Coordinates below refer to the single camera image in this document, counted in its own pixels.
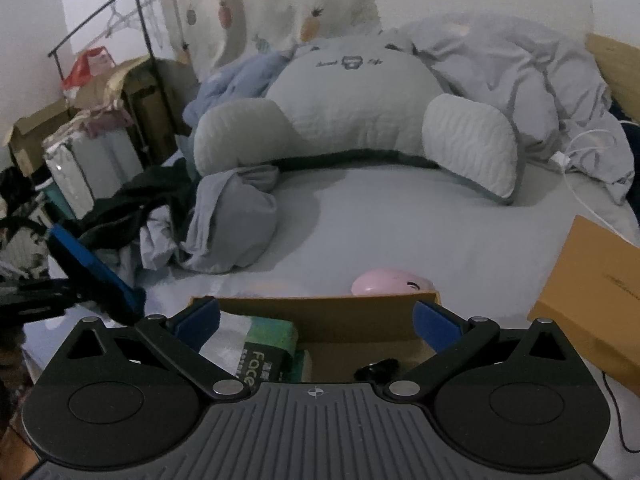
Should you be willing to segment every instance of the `white storage box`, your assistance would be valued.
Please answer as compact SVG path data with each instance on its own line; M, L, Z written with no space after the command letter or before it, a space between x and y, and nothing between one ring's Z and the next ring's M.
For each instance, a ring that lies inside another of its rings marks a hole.
M94 139L70 129L45 148L45 161L53 179L78 219L91 211L94 200L113 196L122 184L142 172L140 159L124 129Z

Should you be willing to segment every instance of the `wooden headboard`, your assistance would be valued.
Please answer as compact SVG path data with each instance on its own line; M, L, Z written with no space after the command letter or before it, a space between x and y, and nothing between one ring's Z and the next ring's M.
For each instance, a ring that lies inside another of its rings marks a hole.
M640 49L597 34L588 35L587 49L595 56L613 97L640 121Z

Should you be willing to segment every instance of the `red plastic bag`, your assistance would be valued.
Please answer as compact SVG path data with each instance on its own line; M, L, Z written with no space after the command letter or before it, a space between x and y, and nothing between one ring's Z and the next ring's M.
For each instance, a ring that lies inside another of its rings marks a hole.
M94 76L115 67L116 63L106 47L98 46L85 50L74 63L71 74L62 82L65 94L86 85Z

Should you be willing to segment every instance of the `teal container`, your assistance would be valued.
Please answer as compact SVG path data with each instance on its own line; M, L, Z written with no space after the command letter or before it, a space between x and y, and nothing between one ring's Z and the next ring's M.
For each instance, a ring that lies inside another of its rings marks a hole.
M62 194L58 184L54 182L53 178L48 178L42 184L38 184L35 187L35 190L37 192L43 192L47 197L47 200L57 207L65 218L68 218L69 220L76 219L76 215L74 215L74 212L69 207L65 196Z

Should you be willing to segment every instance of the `pink round object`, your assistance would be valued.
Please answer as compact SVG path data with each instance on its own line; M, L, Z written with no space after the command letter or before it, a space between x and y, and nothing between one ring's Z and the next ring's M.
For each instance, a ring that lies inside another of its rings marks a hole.
M351 286L354 296L384 296L387 294L415 294L435 291L425 278L394 269L374 269L365 272Z

